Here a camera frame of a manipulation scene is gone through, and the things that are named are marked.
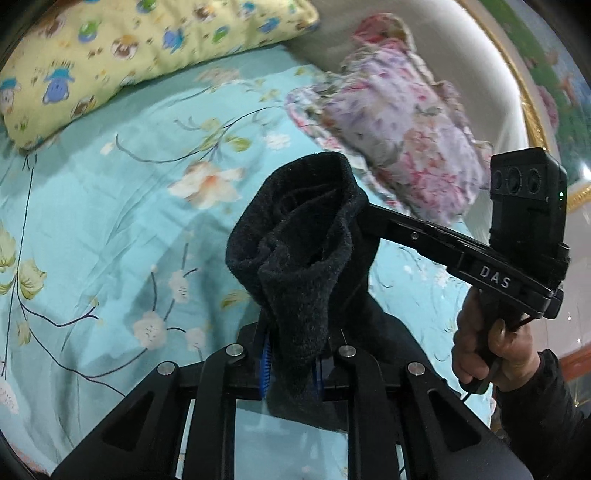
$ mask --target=person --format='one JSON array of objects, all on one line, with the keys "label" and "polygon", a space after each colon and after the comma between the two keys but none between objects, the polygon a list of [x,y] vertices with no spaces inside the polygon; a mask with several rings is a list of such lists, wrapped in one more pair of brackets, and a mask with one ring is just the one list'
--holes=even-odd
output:
[{"label": "person", "polygon": [[[464,383],[486,378],[488,366],[476,353],[484,326],[478,289],[469,290],[457,326],[455,375]],[[535,480],[591,479],[591,420],[575,408],[556,356],[534,349],[529,325],[509,332],[501,319],[489,332],[488,344],[503,359],[492,383],[511,450]]]}]

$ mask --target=human hand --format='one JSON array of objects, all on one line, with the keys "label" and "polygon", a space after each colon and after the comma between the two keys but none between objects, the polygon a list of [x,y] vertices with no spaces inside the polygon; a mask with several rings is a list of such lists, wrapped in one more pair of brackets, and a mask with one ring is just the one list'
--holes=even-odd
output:
[{"label": "human hand", "polygon": [[[487,364],[476,353],[478,332],[484,328],[479,296],[480,292],[475,287],[468,291],[457,316],[458,330],[453,337],[453,372],[465,384],[474,378],[484,380],[489,374]],[[501,368],[492,379],[492,383],[503,392],[521,388],[540,366],[540,356],[534,349],[529,325],[509,332],[505,322],[497,320],[489,332],[488,346],[492,353],[503,359]]]}]

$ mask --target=metal screw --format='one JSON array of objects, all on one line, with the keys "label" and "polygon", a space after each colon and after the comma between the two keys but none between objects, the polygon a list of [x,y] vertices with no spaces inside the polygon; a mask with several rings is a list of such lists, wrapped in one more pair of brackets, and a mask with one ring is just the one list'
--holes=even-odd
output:
[{"label": "metal screw", "polygon": [[158,366],[158,373],[160,375],[170,375],[172,372],[174,372],[174,363],[172,362],[162,362],[159,366]]},{"label": "metal screw", "polygon": [[408,364],[408,371],[419,377],[425,373],[425,366],[419,362],[412,362]]},{"label": "metal screw", "polygon": [[354,346],[342,345],[339,347],[339,355],[344,356],[345,358],[351,358],[352,356],[355,356],[356,353],[357,350]]},{"label": "metal screw", "polygon": [[230,356],[241,356],[244,353],[244,347],[240,343],[233,343],[226,347],[226,353]]}]

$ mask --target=colorful wallpaper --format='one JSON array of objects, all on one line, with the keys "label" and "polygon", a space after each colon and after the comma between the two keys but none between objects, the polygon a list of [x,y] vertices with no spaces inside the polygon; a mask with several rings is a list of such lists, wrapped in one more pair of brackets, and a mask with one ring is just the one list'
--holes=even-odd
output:
[{"label": "colorful wallpaper", "polygon": [[517,48],[544,101],[569,185],[591,181],[591,88],[548,24],[522,0],[480,0]]}]

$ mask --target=black handle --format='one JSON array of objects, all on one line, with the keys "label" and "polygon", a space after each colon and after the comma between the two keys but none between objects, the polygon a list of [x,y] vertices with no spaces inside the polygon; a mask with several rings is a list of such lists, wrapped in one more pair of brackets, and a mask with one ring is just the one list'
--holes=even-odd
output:
[{"label": "black handle", "polygon": [[498,297],[486,291],[480,292],[480,309],[484,317],[484,328],[478,332],[478,347],[476,353],[485,361],[489,368],[489,374],[484,380],[473,379],[469,384],[460,382],[460,386],[471,394],[482,395],[488,390],[488,384],[498,373],[502,359],[497,357],[488,348],[488,334],[498,319],[505,321],[508,331],[515,331],[519,328],[523,313],[512,305],[509,305]]}]

